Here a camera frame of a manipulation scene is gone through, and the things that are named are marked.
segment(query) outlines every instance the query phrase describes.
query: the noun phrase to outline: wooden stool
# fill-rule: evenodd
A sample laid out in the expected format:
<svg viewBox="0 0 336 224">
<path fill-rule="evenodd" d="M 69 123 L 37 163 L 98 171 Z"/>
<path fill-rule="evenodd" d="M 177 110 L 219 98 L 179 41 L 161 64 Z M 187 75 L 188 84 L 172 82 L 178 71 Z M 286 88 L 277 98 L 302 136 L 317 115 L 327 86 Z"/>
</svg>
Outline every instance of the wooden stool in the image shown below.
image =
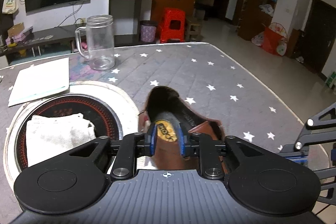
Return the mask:
<svg viewBox="0 0 336 224">
<path fill-rule="evenodd" d="M 198 40 L 201 35 L 202 21 L 195 17 L 187 17 L 187 28 L 185 31 L 185 40 L 190 41 L 192 35 L 196 35 L 195 40 Z"/>
</svg>

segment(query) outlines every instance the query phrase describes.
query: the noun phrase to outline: white notebook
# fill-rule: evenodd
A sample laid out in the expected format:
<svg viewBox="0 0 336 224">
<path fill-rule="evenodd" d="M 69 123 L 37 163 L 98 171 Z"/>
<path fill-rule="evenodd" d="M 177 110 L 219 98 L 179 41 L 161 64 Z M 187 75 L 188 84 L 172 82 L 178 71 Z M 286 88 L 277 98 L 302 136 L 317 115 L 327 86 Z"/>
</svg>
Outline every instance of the white notebook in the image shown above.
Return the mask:
<svg viewBox="0 0 336 224">
<path fill-rule="evenodd" d="M 20 70 L 8 106 L 60 93 L 69 88 L 69 58 Z"/>
</svg>

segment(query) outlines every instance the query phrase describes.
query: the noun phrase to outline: shoe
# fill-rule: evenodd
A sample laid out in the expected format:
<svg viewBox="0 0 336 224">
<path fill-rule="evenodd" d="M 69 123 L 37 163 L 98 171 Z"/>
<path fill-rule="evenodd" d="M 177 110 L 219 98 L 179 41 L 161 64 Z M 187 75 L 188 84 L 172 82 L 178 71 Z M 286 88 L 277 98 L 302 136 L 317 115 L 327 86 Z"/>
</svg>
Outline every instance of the shoe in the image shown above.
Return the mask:
<svg viewBox="0 0 336 224">
<path fill-rule="evenodd" d="M 176 135 L 180 123 L 189 133 L 206 133 L 213 140 L 224 140 L 225 137 L 220 121 L 196 113 L 180 98 L 177 91 L 167 86 L 157 86 L 149 93 L 145 108 L 139 114 L 139 132 L 147 132 L 152 122 L 157 124 L 157 143 L 152 159 L 160 170 L 199 168 L 197 157 L 185 159 L 180 154 Z"/>
</svg>

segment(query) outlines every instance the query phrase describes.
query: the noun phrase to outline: cardboard box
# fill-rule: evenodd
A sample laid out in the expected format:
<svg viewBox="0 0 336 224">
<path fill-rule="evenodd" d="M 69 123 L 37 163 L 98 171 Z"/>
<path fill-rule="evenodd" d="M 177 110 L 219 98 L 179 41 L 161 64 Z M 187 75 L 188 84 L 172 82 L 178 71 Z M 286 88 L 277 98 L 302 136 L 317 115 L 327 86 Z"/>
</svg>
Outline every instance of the cardboard box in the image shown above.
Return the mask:
<svg viewBox="0 0 336 224">
<path fill-rule="evenodd" d="M 25 25 L 22 23 L 16 24 L 8 30 L 8 37 L 14 37 L 20 34 L 25 29 Z"/>
</svg>

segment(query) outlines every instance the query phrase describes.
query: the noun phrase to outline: trash can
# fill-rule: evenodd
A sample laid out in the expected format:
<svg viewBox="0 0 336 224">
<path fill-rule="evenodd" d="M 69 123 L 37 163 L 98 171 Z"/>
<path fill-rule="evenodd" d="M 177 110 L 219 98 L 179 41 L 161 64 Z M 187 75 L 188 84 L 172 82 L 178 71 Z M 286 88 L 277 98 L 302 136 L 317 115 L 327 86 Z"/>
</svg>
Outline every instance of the trash can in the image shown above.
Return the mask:
<svg viewBox="0 0 336 224">
<path fill-rule="evenodd" d="M 141 25 L 141 41 L 151 43 L 155 40 L 156 27 L 158 23 L 153 20 L 142 20 Z"/>
</svg>

